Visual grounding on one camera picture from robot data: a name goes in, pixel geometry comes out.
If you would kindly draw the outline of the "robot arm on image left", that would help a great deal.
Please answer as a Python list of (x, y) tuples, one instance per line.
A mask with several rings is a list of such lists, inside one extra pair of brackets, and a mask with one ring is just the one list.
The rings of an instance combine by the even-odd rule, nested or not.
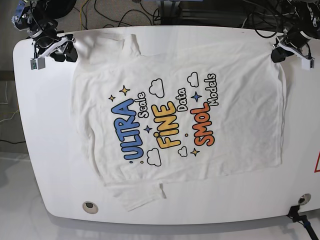
[(56, 62), (75, 63), (78, 53), (74, 46), (73, 34), (62, 34), (58, 30), (57, 20), (67, 16), (73, 10), (75, 0), (20, 0), (11, 22), (19, 31), (26, 31), (33, 40), (32, 70), (46, 67), (46, 57)]

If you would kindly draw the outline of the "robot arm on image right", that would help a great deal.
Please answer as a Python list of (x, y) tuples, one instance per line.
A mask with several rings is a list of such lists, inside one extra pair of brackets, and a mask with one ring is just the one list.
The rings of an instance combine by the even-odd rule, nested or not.
[(281, 63), (287, 57), (297, 56), (308, 68), (314, 67), (309, 41), (320, 38), (320, 2), (318, 0), (290, 0), (297, 21), (276, 38), (271, 60)]

